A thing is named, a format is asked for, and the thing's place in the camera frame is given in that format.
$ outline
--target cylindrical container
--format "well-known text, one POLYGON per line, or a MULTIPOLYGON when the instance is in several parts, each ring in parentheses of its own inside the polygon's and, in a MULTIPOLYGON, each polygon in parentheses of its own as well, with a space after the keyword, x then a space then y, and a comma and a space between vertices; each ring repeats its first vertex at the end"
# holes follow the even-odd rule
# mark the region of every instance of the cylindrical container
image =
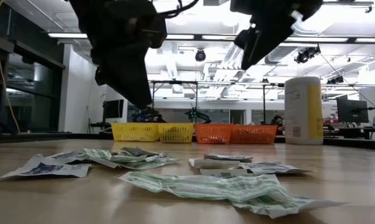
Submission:
POLYGON ((285 83, 287 144, 323 144, 321 85, 317 77, 297 77, 285 83))

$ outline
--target person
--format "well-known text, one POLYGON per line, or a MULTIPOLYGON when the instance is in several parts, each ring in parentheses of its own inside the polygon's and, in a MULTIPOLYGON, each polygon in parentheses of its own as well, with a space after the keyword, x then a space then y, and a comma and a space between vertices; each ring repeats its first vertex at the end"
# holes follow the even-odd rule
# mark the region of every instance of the person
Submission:
POLYGON ((283 118, 279 115, 276 115, 272 120, 272 124, 278 126, 276 135, 283 135, 283 131, 285 130, 285 127, 283 127, 283 118))
POLYGON ((155 123, 167 123, 167 121, 165 121, 163 119, 163 115, 159 114, 159 115, 157 115, 157 119, 156 119, 155 123))

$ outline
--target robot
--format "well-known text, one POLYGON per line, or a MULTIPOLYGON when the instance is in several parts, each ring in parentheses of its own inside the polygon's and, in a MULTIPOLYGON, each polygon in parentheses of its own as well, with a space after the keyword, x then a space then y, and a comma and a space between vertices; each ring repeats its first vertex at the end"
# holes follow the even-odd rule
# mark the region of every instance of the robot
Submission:
MULTIPOLYGON (((98 65, 95 79, 107 84, 129 102, 144 110, 151 103, 145 67, 150 48, 158 49, 167 37, 165 19, 195 6, 199 0, 175 10, 157 12, 149 0, 65 0, 71 3, 81 32, 92 45, 91 57, 98 65)), ((231 0, 230 10, 251 15, 255 24, 243 30, 235 44, 244 49, 242 68, 250 68, 293 34, 298 11, 303 21, 319 10, 323 0, 231 0)))

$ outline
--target wooden table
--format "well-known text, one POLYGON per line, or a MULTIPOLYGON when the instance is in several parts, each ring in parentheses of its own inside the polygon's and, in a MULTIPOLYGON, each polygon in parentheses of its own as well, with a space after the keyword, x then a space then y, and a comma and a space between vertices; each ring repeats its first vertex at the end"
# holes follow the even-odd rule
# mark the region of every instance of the wooden table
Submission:
POLYGON ((188 159, 209 152, 241 152, 254 162, 281 161, 314 169, 301 176, 279 177, 295 195, 350 202, 340 207, 271 220, 228 203, 182 199, 132 187, 116 178, 126 169, 95 164, 86 178, 0 179, 0 224, 5 223, 375 223, 375 151, 332 146, 197 145, 64 140, 3 144, 0 176, 23 166, 34 154, 49 156, 83 147, 120 149, 139 146, 150 151, 173 152, 177 164, 146 170, 155 174, 191 175, 188 159))

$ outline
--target computer monitor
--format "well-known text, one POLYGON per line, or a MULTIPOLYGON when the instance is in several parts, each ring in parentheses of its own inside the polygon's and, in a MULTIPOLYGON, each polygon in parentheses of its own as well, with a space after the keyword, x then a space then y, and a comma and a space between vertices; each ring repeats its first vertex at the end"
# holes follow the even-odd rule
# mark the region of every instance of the computer monitor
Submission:
POLYGON ((337 112, 339 122, 368 123, 368 103, 358 100, 337 99, 337 112))
POLYGON ((124 100, 106 101, 103 103, 103 118, 122 118, 124 100))

